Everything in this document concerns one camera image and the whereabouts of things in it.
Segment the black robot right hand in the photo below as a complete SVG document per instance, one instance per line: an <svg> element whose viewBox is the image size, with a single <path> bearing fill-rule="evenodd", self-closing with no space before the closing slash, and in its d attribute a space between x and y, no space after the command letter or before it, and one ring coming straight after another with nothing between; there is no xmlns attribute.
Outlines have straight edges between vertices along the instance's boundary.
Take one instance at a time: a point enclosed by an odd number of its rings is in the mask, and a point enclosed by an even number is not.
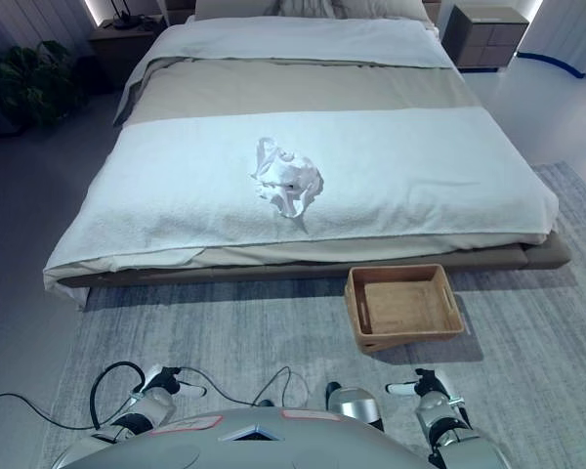
<svg viewBox="0 0 586 469"><path fill-rule="evenodd" d="M442 382L436 377L431 369L416 368L415 373L418 379L403 383L390 383L385 386L388 394L396 396L419 396L423 397L430 392L440 392L447 396L447 391Z"/></svg>

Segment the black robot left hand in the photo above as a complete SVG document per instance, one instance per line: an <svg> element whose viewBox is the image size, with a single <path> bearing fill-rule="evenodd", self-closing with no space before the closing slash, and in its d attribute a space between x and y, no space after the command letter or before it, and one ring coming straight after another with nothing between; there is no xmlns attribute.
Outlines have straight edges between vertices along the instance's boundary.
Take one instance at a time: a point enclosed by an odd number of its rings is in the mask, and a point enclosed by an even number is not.
<svg viewBox="0 0 586 469"><path fill-rule="evenodd" d="M203 386L192 385L177 378L180 371L178 367L162 366L148 379L144 391L160 388L170 395L179 394L189 398L204 397L207 391Z"/></svg>

